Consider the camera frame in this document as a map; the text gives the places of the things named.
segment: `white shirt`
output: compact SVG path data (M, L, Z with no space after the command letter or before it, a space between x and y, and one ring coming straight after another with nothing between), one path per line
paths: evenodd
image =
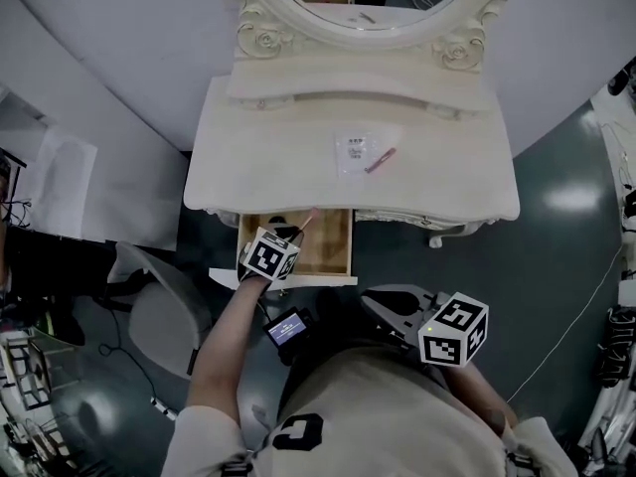
M373 350L343 352L294 393L247 455L240 428L207 406L176 420L163 477L505 477L502 440L446 389ZM544 477L576 477L546 421L512 436Z

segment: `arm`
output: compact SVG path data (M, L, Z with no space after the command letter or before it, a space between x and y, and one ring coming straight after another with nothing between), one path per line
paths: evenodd
M237 389L256 302L269 281L244 280L199 351L186 406L216 408L238 424Z
M519 420L473 364L465 368L441 368L452 394L474 411L498 435L504 431L505 416L511 427Z

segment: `fiducial marker cube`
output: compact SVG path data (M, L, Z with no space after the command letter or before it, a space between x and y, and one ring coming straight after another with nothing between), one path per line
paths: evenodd
M463 368L488 335L488 306L455 293L417 332L422 362Z
M267 279L282 280L293 270L300 247L258 228L243 265Z

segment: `small screen device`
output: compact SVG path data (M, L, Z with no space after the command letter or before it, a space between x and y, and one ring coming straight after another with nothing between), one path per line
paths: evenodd
M311 332L313 323L309 311L298 311L295 307L266 324L263 329L278 349L280 360L291 364L293 357L301 350Z
M278 348L284 345L294 336L306 330L307 326L302 322L298 313L292 312L287 318L267 329L267 334Z

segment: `pink pen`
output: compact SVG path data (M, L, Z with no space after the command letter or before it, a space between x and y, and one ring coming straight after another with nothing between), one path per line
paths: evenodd
M367 173L372 173L374 170L380 168L380 165L384 163L387 159L393 156L397 151L394 148L390 148L385 155L383 155L380 159L378 159L374 164L372 164L369 168L365 168Z

